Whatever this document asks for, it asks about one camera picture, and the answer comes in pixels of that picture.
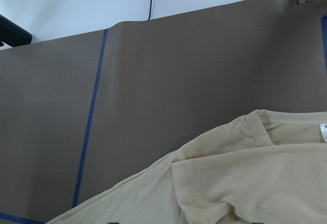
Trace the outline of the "black cylindrical bottle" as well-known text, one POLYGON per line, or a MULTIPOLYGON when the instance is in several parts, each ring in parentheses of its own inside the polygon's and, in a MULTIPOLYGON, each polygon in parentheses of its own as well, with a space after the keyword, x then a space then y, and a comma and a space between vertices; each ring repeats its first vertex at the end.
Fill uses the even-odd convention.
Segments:
POLYGON ((32 35, 1 15, 1 47, 5 44, 18 47, 30 44, 32 35))

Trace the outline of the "cream printed t-shirt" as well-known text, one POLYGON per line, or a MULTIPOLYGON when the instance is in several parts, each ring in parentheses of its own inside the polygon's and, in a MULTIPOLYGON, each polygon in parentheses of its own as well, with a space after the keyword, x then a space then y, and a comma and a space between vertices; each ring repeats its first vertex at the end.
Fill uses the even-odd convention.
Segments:
POLYGON ((240 116, 52 223, 326 223, 326 113, 240 116))

